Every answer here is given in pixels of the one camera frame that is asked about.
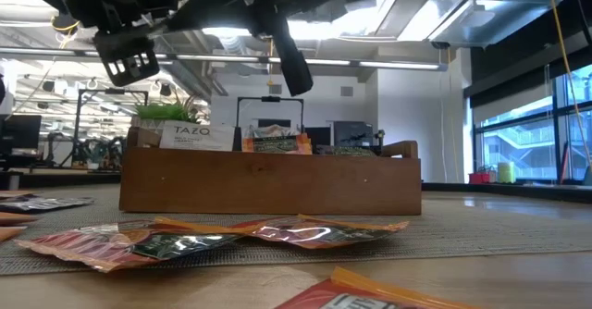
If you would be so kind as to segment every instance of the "wooden crate handle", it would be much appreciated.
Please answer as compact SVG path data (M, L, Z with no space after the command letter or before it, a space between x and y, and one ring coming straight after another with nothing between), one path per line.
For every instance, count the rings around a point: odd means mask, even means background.
M382 148L382 155L384 157L392 157L401 155L403 158L419 158L417 153L417 142L405 141L395 142L389 145L385 145Z

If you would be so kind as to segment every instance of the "computer monitor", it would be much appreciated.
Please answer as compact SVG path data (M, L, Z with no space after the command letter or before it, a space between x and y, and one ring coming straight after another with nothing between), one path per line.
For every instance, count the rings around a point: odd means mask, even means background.
M0 144L3 152L6 148L37 149L41 116L15 115L0 117Z

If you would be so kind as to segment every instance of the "cable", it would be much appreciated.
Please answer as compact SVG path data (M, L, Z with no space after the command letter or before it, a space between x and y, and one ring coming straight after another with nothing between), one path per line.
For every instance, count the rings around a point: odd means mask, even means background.
M567 51L565 50L565 41L563 40L563 32L561 31L561 21L559 19L559 13L557 12L557 3L555 0L551 0L551 6L553 8L553 16L555 17L555 25L557 27L557 33L559 34L559 42L561 46L561 53L563 54L563 64L565 65L565 70L567 71L567 76L570 82L570 89L572 91L572 98L573 98L573 106L575 108L575 117L577 118L577 125L580 128L580 134L582 135L582 142L584 143L584 149L586 151L588 165L592 167L592 158L590 158L590 151L588 149L588 145L586 144L586 136L584 134L584 124L582 123L582 118L580 117L580 108L575 101L575 89L574 89L574 78L572 77L572 70L570 69L570 63L567 59Z
M52 27L56 31L71 31L80 25L80 21L76 21L74 24L67 26L67 27L56 27L56 26L54 26L54 20L56 20L56 17L52 17L50 21L51 21Z
M440 84L440 133L442 139L442 166L444 166L444 182L448 183L448 171L446 170L446 151L445 151L445 135L444 135L444 94L442 92L442 72L439 73Z
M450 72L450 62L452 61L452 55L450 54L450 48L448 48L448 78L450 86L450 98L454 101L452 96L452 72ZM459 162L456 160L456 138L454 138L454 111L450 111L450 130L452 136L452 151L454 152L454 175L456 176L456 182L460 183L459 180Z

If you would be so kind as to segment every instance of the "fluorescent light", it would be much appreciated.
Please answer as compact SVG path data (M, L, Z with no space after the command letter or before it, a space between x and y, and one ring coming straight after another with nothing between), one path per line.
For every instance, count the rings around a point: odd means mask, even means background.
M93 99L96 102L104 102L105 101L104 99L100 98L99 96L95 96L95 95L91 96L91 99Z
M0 47L0 52L12 55L50 55L50 56L74 56L76 53L71 50L56 50L56 49L29 49L29 48L13 48Z
M328 40L339 37L341 35L340 28L335 28L335 24L339 24L341 19L346 19L351 13L336 19L333 23L329 22L307 22L303 20L290 20L288 27L290 29L290 36L294 40Z
M271 64L281 63L281 59L279 59L277 57L269 57L267 60ZM306 58L304 60L306 61L306 64L310 64L310 65L349 66L352 64L352 62L350 60L316 59L316 58Z
M370 21L370 23L368 24L368 27L366 27L366 33L365 33L366 35L378 32L378 29L380 28L380 26L382 26L382 23L387 18L387 15L389 14L390 10L392 9L392 6L395 5L396 1L397 0L384 0L382 2L382 5L378 9L378 13L375 15L375 18L372 21Z
M401 68L401 69L425 69L436 70L440 65L436 64L414 64L414 63L393 63L393 62L360 62L362 68Z
M126 109L126 108L124 108L124 107L120 107L120 108L119 108L119 110L121 110L121 111L123 111L123 112L125 112L125 113L127 113L127 114L130 114L130 115L137 115L137 113L136 113L135 111L132 111L132 110Z
M442 32L444 32L448 27L456 21L456 19L460 18L461 15L467 11L467 9L473 6L473 0L467 0L466 3L462 4L462 6L454 12L448 19L444 21L431 35L429 35L428 39L430 41L434 41Z
M334 59L306 59L306 63L310 65L330 65L330 66L349 66L352 62L349 60L334 60Z
M216 37L251 36L251 33L243 28L203 28L202 32L206 35L214 35Z
M258 63L259 58L253 56L211 56L211 55L178 55L181 60L202 60L218 62Z

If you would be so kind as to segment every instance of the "label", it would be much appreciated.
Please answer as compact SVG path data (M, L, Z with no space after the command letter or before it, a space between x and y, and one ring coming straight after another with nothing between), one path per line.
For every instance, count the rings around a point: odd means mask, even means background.
M160 148L231 152L233 143L233 127L169 120L163 129Z

